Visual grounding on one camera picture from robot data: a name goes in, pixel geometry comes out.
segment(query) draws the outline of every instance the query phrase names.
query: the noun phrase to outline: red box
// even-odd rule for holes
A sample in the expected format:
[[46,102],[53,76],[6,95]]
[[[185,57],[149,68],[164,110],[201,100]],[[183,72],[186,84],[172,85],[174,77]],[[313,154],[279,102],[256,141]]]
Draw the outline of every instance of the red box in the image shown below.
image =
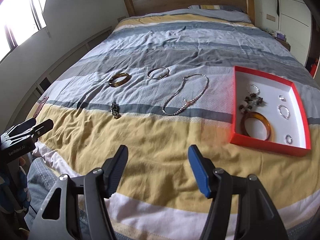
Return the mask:
[[[271,151],[276,153],[292,155],[292,156],[298,156],[298,157],[305,156],[311,149],[309,126],[308,126],[308,121],[307,121],[306,113],[303,108],[301,98],[298,94],[298,91],[294,83],[284,78],[278,77],[276,75],[265,73],[263,71],[259,71],[251,68],[235,66],[234,71],[235,71],[234,72],[234,112],[232,117],[232,132],[231,132],[230,143],[237,144],[240,146],[255,148],[259,150],[264,150],[264,151]],[[265,141],[262,139],[256,139],[256,138],[252,138],[252,137],[240,134],[239,119],[241,116],[240,116],[240,111],[238,109],[240,97],[237,98],[237,94],[244,93],[243,91],[240,91],[244,89],[243,89],[243,86],[238,87],[239,89],[237,89],[237,84],[238,83],[245,84],[246,82],[253,83],[254,81],[251,81],[251,80],[256,80],[256,82],[261,82],[260,86],[265,86],[266,88],[268,88],[266,89],[264,95],[261,95],[261,97],[264,98],[264,101],[265,101],[265,96],[269,97],[266,99],[267,106],[265,108],[257,107],[257,112],[261,112],[259,111],[259,109],[264,111],[264,113],[261,113],[261,114],[263,114],[268,119],[272,127],[271,132],[275,134],[275,138],[271,140],[274,140],[276,142]],[[278,103],[279,105],[282,104],[280,99],[275,98],[274,96],[271,98],[272,95],[278,95],[277,93],[279,93],[281,89],[283,89],[282,93],[286,94],[286,97],[290,99],[288,100],[287,103],[292,105],[293,119],[290,121],[290,123],[289,122],[286,123],[286,121],[283,121],[281,119],[282,116],[275,112],[276,110],[275,106]],[[290,128],[290,126],[291,127],[296,126],[297,129],[294,130]],[[283,135],[287,131],[289,131],[290,133],[296,134],[297,139],[296,140],[294,138],[292,139],[294,142],[293,144],[295,144],[295,146],[285,144],[285,141],[283,141],[283,143],[281,142]]]

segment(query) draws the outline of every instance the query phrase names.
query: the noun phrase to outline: bangle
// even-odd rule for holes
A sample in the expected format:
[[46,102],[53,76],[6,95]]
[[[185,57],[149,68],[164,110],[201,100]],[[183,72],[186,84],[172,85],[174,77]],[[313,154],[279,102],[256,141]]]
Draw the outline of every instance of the bangle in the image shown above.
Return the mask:
[[[119,77],[125,77],[125,79],[123,79],[119,82],[113,83],[113,81]],[[109,85],[110,85],[110,87],[119,87],[119,86],[127,83],[130,78],[131,78],[131,76],[128,73],[119,73],[119,74],[114,75],[112,78],[110,78]]]
[[[152,77],[150,77],[150,73],[151,73],[152,71],[157,70],[157,69],[166,69],[167,71],[164,73],[163,76],[160,75],[160,76],[158,76],[157,78],[152,78]],[[162,79],[162,78],[167,77],[167,76],[169,76],[169,69],[166,68],[166,67],[158,67],[158,68],[151,69],[151,70],[148,72],[148,74],[147,74],[147,77],[150,78],[150,79]]]
[[242,116],[241,121],[240,121],[240,130],[241,133],[245,136],[249,136],[251,137],[248,133],[247,130],[245,129],[245,125],[244,122],[245,120],[249,119],[249,118],[255,118],[258,119],[260,122],[263,123],[264,127],[267,130],[267,138],[265,139],[265,141],[267,141],[270,138],[271,135],[271,126],[269,121],[260,113],[257,112],[248,112],[246,113],[244,116]]

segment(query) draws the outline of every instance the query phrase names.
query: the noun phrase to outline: black bracelet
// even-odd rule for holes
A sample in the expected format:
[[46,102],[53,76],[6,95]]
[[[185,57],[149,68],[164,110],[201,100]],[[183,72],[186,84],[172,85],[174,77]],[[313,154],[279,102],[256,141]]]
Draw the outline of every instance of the black bracelet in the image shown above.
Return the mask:
[[[125,79],[123,79],[119,82],[113,83],[113,81],[119,77],[125,77]],[[131,76],[128,73],[119,73],[119,74],[114,75],[112,78],[110,78],[109,85],[110,85],[110,87],[114,87],[114,88],[119,87],[119,86],[127,83],[130,78],[131,78]]]

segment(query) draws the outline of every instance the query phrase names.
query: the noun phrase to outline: pillow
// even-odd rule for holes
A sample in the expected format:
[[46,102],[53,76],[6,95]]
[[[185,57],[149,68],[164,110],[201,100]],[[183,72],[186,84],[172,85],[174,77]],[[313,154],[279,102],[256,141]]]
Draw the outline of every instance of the pillow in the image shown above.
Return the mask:
[[244,12],[236,6],[230,5],[191,5],[188,9],[205,9],[205,10],[225,10],[225,11],[238,11]]

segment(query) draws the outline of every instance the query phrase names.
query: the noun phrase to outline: window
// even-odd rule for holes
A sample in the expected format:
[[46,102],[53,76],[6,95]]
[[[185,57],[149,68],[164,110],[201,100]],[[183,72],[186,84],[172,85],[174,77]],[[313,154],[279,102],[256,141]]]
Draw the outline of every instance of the window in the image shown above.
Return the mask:
[[46,26],[45,0],[3,0],[0,4],[0,62],[34,33]]

